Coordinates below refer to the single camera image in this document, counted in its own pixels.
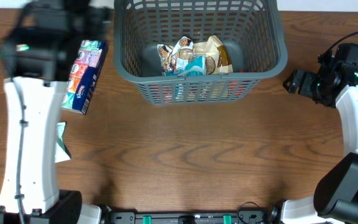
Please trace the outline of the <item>brown white grain bag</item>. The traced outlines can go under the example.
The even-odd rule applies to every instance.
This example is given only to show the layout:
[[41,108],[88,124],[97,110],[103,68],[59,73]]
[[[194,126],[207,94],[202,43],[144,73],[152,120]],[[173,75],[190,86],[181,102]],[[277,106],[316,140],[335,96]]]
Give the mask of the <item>brown white grain bag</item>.
[[170,63],[172,58],[182,58],[190,60],[191,58],[204,55],[206,57],[206,75],[211,75],[217,68],[219,52],[211,42],[194,43],[191,39],[183,36],[175,45],[171,55],[168,58]]
[[[231,58],[224,46],[224,44],[220,41],[220,39],[212,35],[208,38],[206,42],[211,42],[217,48],[219,52],[219,59],[217,63],[217,68],[212,75],[219,75],[222,73],[231,73],[233,72]],[[172,53],[173,48],[175,45],[165,45],[165,44],[158,44],[157,52],[160,57],[161,65],[163,68],[163,72],[167,69],[167,65],[169,64],[168,58]]]

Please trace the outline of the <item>teal white pouch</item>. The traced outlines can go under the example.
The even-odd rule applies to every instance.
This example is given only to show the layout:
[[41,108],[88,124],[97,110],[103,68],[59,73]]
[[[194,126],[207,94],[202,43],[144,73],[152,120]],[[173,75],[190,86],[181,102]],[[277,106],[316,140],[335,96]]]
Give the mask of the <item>teal white pouch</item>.
[[162,74],[164,76],[190,77],[205,75],[206,72],[206,57],[201,55],[190,60],[172,58]]

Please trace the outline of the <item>orange spaghetti packet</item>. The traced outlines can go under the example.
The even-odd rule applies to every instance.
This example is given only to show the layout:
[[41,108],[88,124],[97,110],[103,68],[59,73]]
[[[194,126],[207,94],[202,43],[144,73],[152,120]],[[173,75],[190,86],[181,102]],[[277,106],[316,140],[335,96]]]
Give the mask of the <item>orange spaghetti packet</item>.
[[139,85],[144,99],[155,105],[237,101],[243,98],[258,80],[218,82],[178,82]]

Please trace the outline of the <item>Kleenex tissue multipack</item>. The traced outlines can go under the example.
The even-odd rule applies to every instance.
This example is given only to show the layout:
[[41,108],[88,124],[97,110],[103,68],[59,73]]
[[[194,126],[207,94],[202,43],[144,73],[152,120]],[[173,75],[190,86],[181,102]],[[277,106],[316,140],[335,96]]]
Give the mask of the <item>Kleenex tissue multipack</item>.
[[67,93],[62,102],[63,110],[86,114],[107,52],[106,41],[82,41],[70,71]]

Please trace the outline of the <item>teal white packet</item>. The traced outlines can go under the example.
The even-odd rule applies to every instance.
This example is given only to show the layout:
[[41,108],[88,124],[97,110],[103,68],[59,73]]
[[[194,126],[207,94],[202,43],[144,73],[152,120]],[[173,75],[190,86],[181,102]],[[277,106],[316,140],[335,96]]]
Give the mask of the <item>teal white packet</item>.
[[63,134],[65,132],[66,122],[57,124],[57,140],[55,145],[55,163],[69,161],[71,154],[63,142]]

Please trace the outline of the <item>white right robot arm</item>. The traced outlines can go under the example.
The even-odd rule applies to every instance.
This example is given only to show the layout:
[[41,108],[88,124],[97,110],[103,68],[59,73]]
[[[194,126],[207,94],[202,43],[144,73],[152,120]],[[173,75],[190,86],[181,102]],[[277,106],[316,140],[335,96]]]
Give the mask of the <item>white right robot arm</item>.
[[312,196],[285,201],[279,222],[358,223],[358,72],[317,75],[300,70],[285,87],[339,111],[344,157],[319,181]]

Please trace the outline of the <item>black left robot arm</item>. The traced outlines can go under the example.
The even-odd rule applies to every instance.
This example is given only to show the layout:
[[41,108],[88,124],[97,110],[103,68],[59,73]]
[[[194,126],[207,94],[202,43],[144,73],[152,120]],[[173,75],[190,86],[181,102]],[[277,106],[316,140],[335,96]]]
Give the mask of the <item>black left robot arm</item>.
[[31,1],[0,44],[6,79],[7,147],[0,223],[108,223],[106,205],[58,187],[57,123],[83,40],[100,40],[111,11],[88,1]]

